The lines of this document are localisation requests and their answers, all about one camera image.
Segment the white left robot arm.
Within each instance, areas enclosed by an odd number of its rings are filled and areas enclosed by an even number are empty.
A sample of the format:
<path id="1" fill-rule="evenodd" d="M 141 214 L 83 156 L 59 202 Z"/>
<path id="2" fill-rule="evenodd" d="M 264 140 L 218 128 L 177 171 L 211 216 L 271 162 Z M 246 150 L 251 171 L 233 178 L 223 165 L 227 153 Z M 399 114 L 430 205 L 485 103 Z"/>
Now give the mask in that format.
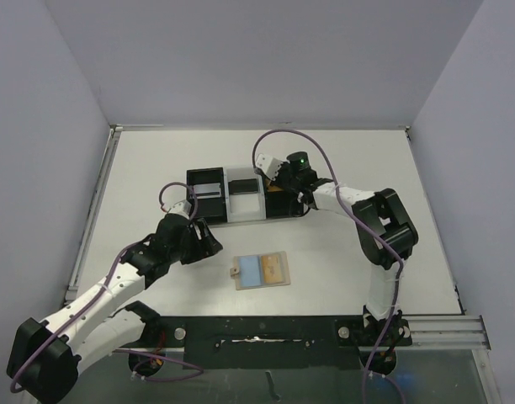
<path id="1" fill-rule="evenodd" d="M 119 346 L 153 344 L 160 332 L 153 312 L 142 304 L 122 316 L 116 311 L 175 263 L 197 263 L 222 248 L 204 219 L 165 215 L 155 232 L 124 247 L 90 289 L 45 319 L 29 318 L 19 326 L 7 366 L 10 391 L 57 403 L 89 365 Z"/>

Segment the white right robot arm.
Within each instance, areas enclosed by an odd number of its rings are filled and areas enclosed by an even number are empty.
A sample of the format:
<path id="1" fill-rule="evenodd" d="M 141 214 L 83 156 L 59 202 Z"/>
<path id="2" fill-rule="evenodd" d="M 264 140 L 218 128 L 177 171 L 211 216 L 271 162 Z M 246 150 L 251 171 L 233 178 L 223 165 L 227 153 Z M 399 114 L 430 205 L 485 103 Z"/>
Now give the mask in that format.
<path id="1" fill-rule="evenodd" d="M 363 333 L 369 342 L 381 344 L 393 333 L 388 317 L 397 311 L 399 278 L 418 243 L 417 229 L 394 189 L 364 191 L 342 185 L 331 163 L 326 163 L 330 176 L 322 178 L 311 167 L 304 151 L 292 153 L 284 161 L 261 153 L 256 157 L 254 169 L 310 209 L 353 220 L 362 252 L 372 265 L 364 306 L 372 317 L 364 321 Z"/>

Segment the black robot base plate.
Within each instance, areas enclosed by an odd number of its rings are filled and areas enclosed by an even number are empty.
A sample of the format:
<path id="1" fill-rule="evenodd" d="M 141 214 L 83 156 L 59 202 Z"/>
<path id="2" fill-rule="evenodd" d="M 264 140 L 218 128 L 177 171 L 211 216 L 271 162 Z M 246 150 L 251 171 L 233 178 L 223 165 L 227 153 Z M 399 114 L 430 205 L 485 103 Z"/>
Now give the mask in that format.
<path id="1" fill-rule="evenodd" d="M 127 349 L 181 354 L 202 369 L 360 369 L 394 363 L 412 345 L 407 320 L 387 329 L 362 316 L 160 316 Z"/>

